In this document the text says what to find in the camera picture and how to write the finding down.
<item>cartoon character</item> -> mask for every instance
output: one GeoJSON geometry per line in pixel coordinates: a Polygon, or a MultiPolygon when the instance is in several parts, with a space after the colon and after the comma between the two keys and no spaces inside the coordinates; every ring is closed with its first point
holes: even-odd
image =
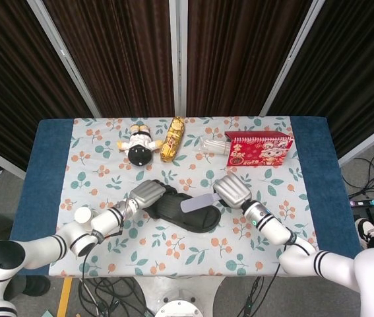
{"type": "Polygon", "coordinates": [[[281,165],[284,162],[285,154],[287,152],[286,145],[288,143],[281,141],[279,144],[267,142],[263,145],[263,150],[259,157],[261,162],[265,165],[281,165]]]}
{"type": "Polygon", "coordinates": [[[150,128],[147,125],[132,125],[129,142],[118,141],[120,151],[125,151],[131,163],[137,166],[144,166],[152,160],[152,151],[160,149],[162,140],[152,142],[150,128]]]}

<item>stuffed toy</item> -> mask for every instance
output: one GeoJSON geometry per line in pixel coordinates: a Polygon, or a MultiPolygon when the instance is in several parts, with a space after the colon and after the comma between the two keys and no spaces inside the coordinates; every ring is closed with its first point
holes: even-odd
{"type": "Polygon", "coordinates": [[[152,160],[152,151],[162,147],[163,141],[152,142],[150,128],[147,125],[132,125],[129,129],[129,142],[118,141],[118,149],[125,151],[132,164],[144,166],[152,160]]]}

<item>black curtain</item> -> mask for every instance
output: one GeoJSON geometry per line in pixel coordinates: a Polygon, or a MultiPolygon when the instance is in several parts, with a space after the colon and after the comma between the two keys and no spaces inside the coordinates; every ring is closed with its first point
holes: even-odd
{"type": "Polygon", "coordinates": [[[310,0],[189,0],[188,116],[255,116],[310,0]]]}
{"type": "Polygon", "coordinates": [[[38,122],[91,117],[26,1],[0,1],[0,155],[26,169],[38,122]]]}
{"type": "Polygon", "coordinates": [[[168,0],[45,0],[105,117],[173,116],[168,0]]]}
{"type": "Polygon", "coordinates": [[[327,117],[338,157],[374,133],[374,1],[326,1],[268,114],[327,117]]]}

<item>floor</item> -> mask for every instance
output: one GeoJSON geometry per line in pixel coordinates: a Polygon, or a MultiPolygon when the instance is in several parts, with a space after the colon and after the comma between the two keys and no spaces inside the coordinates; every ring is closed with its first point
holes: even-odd
{"type": "MultiPolygon", "coordinates": [[[[370,159],[374,155],[374,146],[360,157],[370,159]]],[[[367,179],[367,163],[353,160],[342,168],[349,183],[362,186],[367,179]]],[[[23,181],[4,171],[0,175],[0,213],[13,218],[23,181]]],[[[355,189],[347,186],[348,193],[355,189]]],[[[254,279],[249,277],[226,278],[214,301],[214,316],[236,316],[249,293],[254,279]]],[[[63,280],[51,278],[51,289],[41,298],[19,295],[13,303],[20,317],[37,317],[49,310],[56,316],[61,296],[63,280]]],[[[78,281],[73,280],[71,296],[67,309],[68,317],[80,314],[88,316],[82,309],[77,297],[78,281]]],[[[133,312],[130,316],[140,316],[133,312]]],[[[344,287],[315,277],[294,277],[275,279],[259,316],[359,316],[359,295],[344,287]]]]}

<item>gold wrapper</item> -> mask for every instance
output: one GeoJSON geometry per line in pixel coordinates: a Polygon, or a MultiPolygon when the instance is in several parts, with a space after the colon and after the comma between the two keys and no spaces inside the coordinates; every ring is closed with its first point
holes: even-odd
{"type": "Polygon", "coordinates": [[[168,129],[165,143],[160,149],[160,159],[163,162],[171,162],[175,158],[176,152],[181,145],[182,135],[184,133],[184,120],[181,117],[175,117],[168,129]]]}

